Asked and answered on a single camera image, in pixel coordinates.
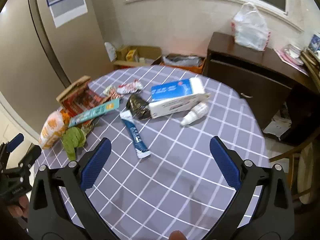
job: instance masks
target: metal screw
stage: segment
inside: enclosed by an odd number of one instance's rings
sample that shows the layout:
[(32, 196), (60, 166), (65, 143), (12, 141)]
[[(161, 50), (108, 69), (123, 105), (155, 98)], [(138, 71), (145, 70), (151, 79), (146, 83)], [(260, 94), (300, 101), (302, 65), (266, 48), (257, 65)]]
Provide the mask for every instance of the metal screw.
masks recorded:
[(40, 168), (39, 168), (39, 170), (40, 170), (40, 171), (44, 171), (46, 168), (47, 168), (47, 166), (41, 165)]
[(77, 162), (71, 161), (71, 162), (69, 162), (68, 166), (69, 166), (70, 168), (74, 168), (74, 167), (77, 166)]
[(278, 170), (278, 171), (282, 170), (282, 167), (281, 167), (281, 165), (279, 165), (279, 164), (276, 164), (276, 165), (275, 165), (275, 168), (276, 168), (276, 170)]
[(251, 167), (253, 165), (253, 163), (250, 160), (245, 160), (244, 161), (244, 165), (247, 166), (247, 167)]

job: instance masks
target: beige wall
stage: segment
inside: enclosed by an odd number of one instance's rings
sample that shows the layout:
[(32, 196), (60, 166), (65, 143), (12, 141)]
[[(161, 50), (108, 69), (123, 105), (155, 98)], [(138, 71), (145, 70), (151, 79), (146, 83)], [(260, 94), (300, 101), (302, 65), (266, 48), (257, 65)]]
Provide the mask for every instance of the beige wall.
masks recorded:
[[(160, 46), (164, 53), (206, 55), (215, 31), (229, 33), (230, 21), (241, 5), (223, 0), (93, 0), (105, 41)], [(263, 13), (271, 30), (269, 47), (288, 43), (305, 46), (320, 32), (320, 11), (313, 0), (302, 0), (305, 32)]]

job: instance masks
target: white bottle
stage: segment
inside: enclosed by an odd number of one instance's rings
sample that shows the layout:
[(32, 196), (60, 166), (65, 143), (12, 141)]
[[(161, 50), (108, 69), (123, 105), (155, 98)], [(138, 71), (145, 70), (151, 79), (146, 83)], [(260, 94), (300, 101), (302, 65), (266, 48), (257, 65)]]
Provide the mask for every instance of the white bottle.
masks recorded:
[(202, 118), (209, 112), (209, 107), (206, 103), (199, 103), (183, 118), (181, 125), (185, 126), (191, 124), (192, 122)]

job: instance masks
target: blue tube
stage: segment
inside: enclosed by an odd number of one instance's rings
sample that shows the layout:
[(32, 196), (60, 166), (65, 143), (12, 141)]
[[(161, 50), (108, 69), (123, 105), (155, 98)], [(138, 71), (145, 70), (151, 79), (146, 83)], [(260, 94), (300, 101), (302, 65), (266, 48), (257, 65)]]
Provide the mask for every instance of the blue tube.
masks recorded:
[(134, 147), (136, 149), (138, 158), (142, 159), (144, 157), (149, 156), (150, 151), (147, 148), (147, 146), (144, 144), (144, 142), (142, 141), (142, 139), (139, 135), (139, 132), (133, 123), (133, 117), (132, 117), (130, 110), (127, 110), (123, 113), (120, 113), (120, 118), (121, 118), (122, 122), (124, 122), (129, 133), (131, 134), (132, 141), (133, 141)]

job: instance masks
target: purple tablecloth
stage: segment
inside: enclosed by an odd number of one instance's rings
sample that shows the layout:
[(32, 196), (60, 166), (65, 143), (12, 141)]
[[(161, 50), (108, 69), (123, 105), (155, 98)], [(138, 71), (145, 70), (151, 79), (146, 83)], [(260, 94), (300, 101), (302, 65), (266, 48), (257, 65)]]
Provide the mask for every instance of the purple tablecloth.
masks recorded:
[[(145, 86), (141, 96), (150, 100), (153, 85), (194, 76), (196, 74), (188, 71), (163, 66), (129, 68), (91, 82), (90, 88), (102, 95), (109, 85), (140, 79)], [(180, 121), (187, 112), (136, 120), (143, 141), (152, 151), (150, 158), (137, 158), (130, 135), (119, 117), (119, 112), (125, 111), (128, 96), (122, 100), (119, 111), (95, 120), (85, 147), (78, 149), (79, 160), (85, 152), (94, 149), (101, 138), (107, 137), (112, 142), (108, 161), (94, 187), (86, 193), (121, 239), (168, 238), (174, 230), (182, 231), (188, 239), (202, 239), (235, 194), (210, 154), (209, 141), (215, 135), (243, 159), (269, 166), (264, 138), (247, 102), (228, 86), (198, 76), (211, 93), (206, 117), (185, 128), (180, 126)], [(50, 168), (68, 164), (61, 141), (43, 151), (35, 171), (41, 164)], [(249, 222), (260, 190), (256, 189), (240, 225)], [(73, 222), (82, 226), (67, 191), (65, 188), (61, 191)]]

